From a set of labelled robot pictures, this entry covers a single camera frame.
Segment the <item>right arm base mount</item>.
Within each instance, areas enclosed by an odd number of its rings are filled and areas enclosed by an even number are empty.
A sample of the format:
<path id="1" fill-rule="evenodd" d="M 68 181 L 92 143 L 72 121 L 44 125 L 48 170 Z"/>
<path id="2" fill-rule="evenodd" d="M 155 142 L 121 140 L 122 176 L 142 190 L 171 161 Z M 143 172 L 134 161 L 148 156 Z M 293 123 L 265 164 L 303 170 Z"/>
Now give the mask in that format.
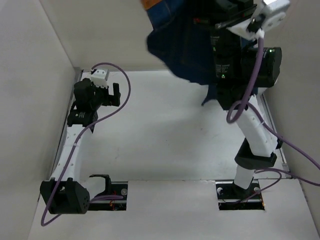
<path id="1" fill-rule="evenodd" d="M 216 181 L 215 187 L 218 208 L 221 211 L 265 210 L 257 180 L 253 180 L 248 189 L 242 189 L 231 180 Z"/>

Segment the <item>dark blue denim trousers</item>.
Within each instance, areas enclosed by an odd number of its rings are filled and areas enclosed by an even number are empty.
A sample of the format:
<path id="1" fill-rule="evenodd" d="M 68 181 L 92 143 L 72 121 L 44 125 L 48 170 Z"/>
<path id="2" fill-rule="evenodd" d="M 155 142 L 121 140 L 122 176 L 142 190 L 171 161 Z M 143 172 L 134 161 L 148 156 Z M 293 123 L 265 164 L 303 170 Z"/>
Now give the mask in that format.
<path id="1" fill-rule="evenodd" d="M 142 0 L 153 30 L 146 38 L 147 50 L 178 78 L 208 86 L 203 104 L 217 98 L 214 57 L 210 34 L 195 25 L 194 0 Z"/>

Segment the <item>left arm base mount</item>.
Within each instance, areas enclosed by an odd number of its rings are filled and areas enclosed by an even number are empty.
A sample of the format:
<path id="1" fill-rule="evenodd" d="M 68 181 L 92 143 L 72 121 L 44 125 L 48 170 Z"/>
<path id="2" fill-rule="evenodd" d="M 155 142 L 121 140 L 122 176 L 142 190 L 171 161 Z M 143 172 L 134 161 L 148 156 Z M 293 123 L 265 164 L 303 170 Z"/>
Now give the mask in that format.
<path id="1" fill-rule="evenodd" d="M 90 201 L 88 211 L 125 211 L 128 199 L 127 181 L 112 181 L 105 191 Z"/>

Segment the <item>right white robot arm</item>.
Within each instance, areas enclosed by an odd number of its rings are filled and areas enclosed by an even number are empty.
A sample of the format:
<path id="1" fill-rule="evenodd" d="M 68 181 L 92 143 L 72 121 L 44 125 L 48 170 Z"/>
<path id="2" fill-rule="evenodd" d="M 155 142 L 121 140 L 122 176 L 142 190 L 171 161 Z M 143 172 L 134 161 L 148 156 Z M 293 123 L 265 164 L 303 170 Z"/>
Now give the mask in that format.
<path id="1" fill-rule="evenodd" d="M 244 141 L 235 156 L 232 192 L 250 192 L 255 170 L 274 166 L 280 142 L 264 127 L 257 89 L 273 87 L 280 74 L 282 49 L 265 47 L 265 33 L 286 17 L 288 0 L 215 0 L 209 17 L 210 43 L 217 77 L 217 100 L 236 123 Z"/>

